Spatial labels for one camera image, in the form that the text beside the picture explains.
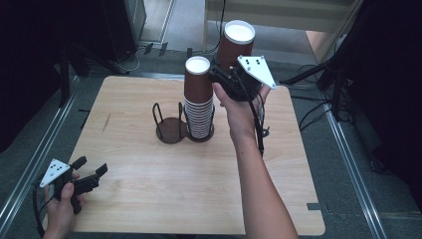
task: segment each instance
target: black backdrop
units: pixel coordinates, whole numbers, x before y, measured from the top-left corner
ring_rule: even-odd
[[[409,185],[422,211],[421,3],[367,0],[362,8],[370,4],[378,6],[346,67],[349,93],[381,140],[372,155]]]
[[[61,42],[49,13],[34,0],[0,0],[0,152],[59,88]]]

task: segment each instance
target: wooden table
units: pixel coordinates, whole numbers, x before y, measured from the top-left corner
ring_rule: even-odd
[[[108,77],[71,161],[88,159],[87,176],[103,163],[100,187],[85,194],[76,231],[175,234],[244,234],[236,155],[226,112],[214,97],[215,132],[206,142],[175,144],[156,134],[152,107],[178,116],[183,81]],[[288,89],[266,103],[264,159],[301,235],[320,235],[324,224]]]

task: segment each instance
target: black cable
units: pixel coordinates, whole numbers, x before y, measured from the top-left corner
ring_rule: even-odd
[[[301,73],[301,69],[303,69],[303,68],[305,68],[305,67],[315,67],[316,65],[313,65],[313,64],[308,64],[308,65],[303,65],[303,66],[301,66],[301,67],[299,67],[298,68],[298,75]],[[308,80],[308,79],[304,79],[304,81],[305,82],[308,82],[308,83],[313,83],[313,84],[316,84],[317,82],[313,82],[313,81],[310,81],[310,80]]]
[[[32,204],[33,204],[33,209],[34,209],[34,216],[35,216],[35,220],[37,222],[37,231],[40,234],[41,238],[44,237],[45,230],[44,230],[43,224],[42,224],[41,219],[40,219],[40,213],[41,213],[41,210],[45,207],[45,205],[47,205],[48,202],[46,202],[45,205],[39,210],[38,209],[38,200],[37,200],[37,191],[38,191],[38,184],[40,183],[41,178],[44,176],[44,174],[45,174],[45,172],[42,173],[40,176],[38,176],[38,178],[33,182],[33,189],[32,189]]]
[[[249,103],[249,107],[251,108],[252,115],[254,115],[254,124],[255,124],[255,129],[256,129],[256,134],[257,134],[258,150],[260,151],[261,155],[264,155],[263,129],[260,125],[260,119],[257,115],[257,111],[255,110],[255,106],[248,95],[248,91],[246,91],[246,88],[242,83],[242,80],[237,74],[235,76],[237,80],[239,81],[239,84],[242,87],[246,98],[248,99],[248,103]]]
[[[305,126],[300,127],[300,131],[304,130],[305,128],[307,128],[309,125],[313,124],[314,122],[320,120],[323,115],[325,115],[326,113],[328,113],[329,111],[331,111],[331,109],[328,109],[326,111],[324,111],[322,114],[320,114],[318,117],[314,118],[313,120],[311,120],[309,123],[305,124]]]
[[[317,99],[317,98],[308,98],[308,97],[291,96],[291,98],[292,99],[299,99],[299,100],[316,101],[316,102],[331,102],[331,100]]]
[[[304,128],[302,128],[302,123],[304,123],[304,121],[305,121],[305,119],[310,115],[310,113],[312,113],[313,111],[315,111],[316,109],[318,109],[319,107],[321,107],[321,106],[323,106],[323,105],[325,105],[325,104],[328,104],[328,102],[322,102],[322,103],[320,103],[320,104],[318,104],[316,107],[314,107],[314,108],[312,108],[310,111],[308,111],[306,114],[305,114],[305,116],[302,118],[302,120],[300,121],[300,123],[299,123],[299,129],[300,129],[300,131],[302,131]]]
[[[195,51],[192,53],[203,53],[203,54],[211,54],[213,52],[215,52],[215,50],[217,50],[217,48],[220,46],[221,43],[221,38],[223,37],[223,20],[224,20],[224,12],[226,10],[226,0],[224,0],[223,2],[223,10],[221,11],[221,19],[220,19],[220,32],[219,32],[219,39],[218,39],[218,43],[217,45],[208,51],[202,52],[202,51]]]

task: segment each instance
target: hand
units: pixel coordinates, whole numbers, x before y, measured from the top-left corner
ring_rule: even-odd
[[[227,96],[224,89],[219,83],[213,83],[215,95],[220,100],[220,106],[226,108],[227,120],[230,127],[230,136],[236,144],[239,140],[244,138],[255,139],[255,124],[254,115],[252,114],[251,107],[247,102],[236,102]],[[262,104],[265,103],[267,95],[270,93],[270,88],[263,86],[260,90],[263,99]],[[260,98],[255,98],[253,104],[257,108]]]
[[[73,175],[73,178],[79,178],[77,174]],[[45,189],[45,201],[50,200],[49,187]],[[74,214],[74,207],[71,203],[71,197],[74,194],[75,186],[73,183],[67,183],[63,187],[61,200],[52,199],[47,204],[48,213],[48,226],[44,239],[46,238],[66,238],[70,234],[76,224],[76,215]],[[81,196],[78,196],[80,205],[83,206],[84,200]]]

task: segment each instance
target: cup stack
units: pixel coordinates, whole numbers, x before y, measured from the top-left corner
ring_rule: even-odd
[[[184,112],[191,137],[210,136],[214,115],[210,62],[204,57],[191,57],[185,64]]]

